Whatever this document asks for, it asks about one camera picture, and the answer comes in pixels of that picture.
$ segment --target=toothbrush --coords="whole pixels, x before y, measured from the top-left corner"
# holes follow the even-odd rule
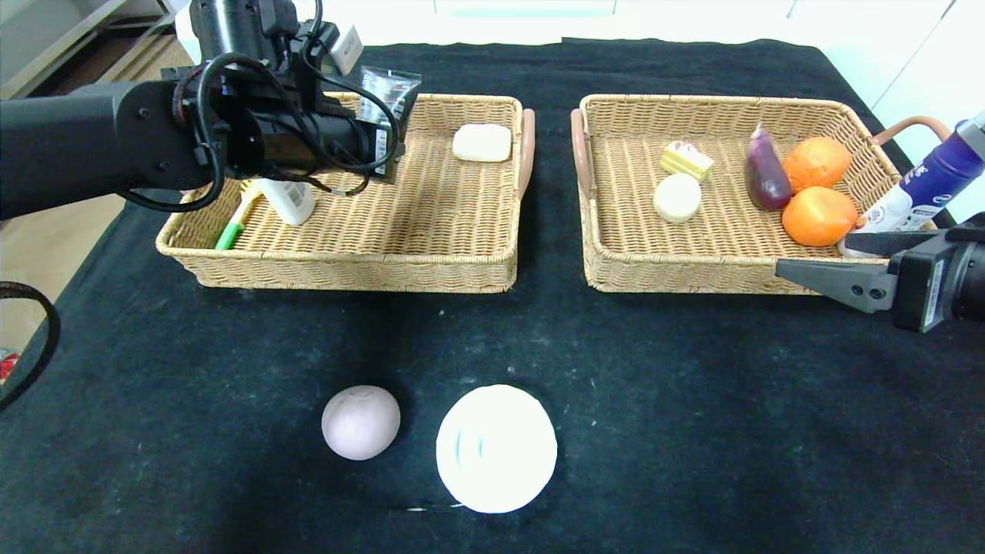
[[[226,228],[223,229],[219,240],[216,241],[216,250],[229,250],[232,248],[232,245],[236,242],[236,238],[242,233],[243,220],[246,219],[247,212],[249,212],[253,202],[260,197],[260,187],[256,183],[250,181],[248,184],[244,183],[244,186],[245,188],[242,190],[239,206],[236,207],[235,212],[232,212],[230,222],[226,224]]]

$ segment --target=eggplant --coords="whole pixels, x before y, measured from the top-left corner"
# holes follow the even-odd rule
[[[757,208],[767,212],[783,208],[794,196],[773,139],[762,123],[755,127],[746,152],[746,193]]]

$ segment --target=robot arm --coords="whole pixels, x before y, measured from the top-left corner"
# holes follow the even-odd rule
[[[191,19],[203,65],[165,70],[162,81],[0,103],[0,219],[113,192],[155,209],[190,211],[218,197],[227,176],[323,186],[310,175],[347,171],[368,180],[378,167],[390,173],[403,152],[400,122],[372,94],[325,75],[348,71],[361,47],[342,44],[348,37],[322,23],[316,5],[315,19],[302,25],[290,0],[196,1]],[[322,82],[377,104],[389,127],[357,120],[321,94]],[[377,136],[385,149],[377,149]],[[185,204],[132,191],[210,181],[209,193]]]
[[[892,324],[911,331],[952,318],[985,321],[985,212],[947,230],[851,233],[845,241],[889,264],[781,259],[776,276],[862,312],[891,311]]]

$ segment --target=plastic bag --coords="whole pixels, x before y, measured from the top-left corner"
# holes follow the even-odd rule
[[[407,123],[411,118],[414,101],[418,97],[418,87],[421,85],[421,75],[405,71],[394,71],[379,67],[363,66],[361,68],[361,86],[383,101],[400,125],[399,142],[403,144],[407,136]],[[382,129],[377,129],[375,137],[375,159],[379,160],[386,154],[386,143],[389,137],[390,122],[383,110],[367,98],[360,98],[357,118],[362,121],[375,123]],[[373,170],[375,177],[392,183],[396,174],[396,159],[403,152],[394,153],[390,163]]]

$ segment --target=soap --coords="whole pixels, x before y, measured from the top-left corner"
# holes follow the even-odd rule
[[[509,159],[512,138],[502,125],[468,123],[455,131],[451,151],[455,158],[466,162],[502,162]]]
[[[671,223],[683,223],[701,205],[701,187],[687,173],[674,173],[660,181],[653,191],[653,207]]]

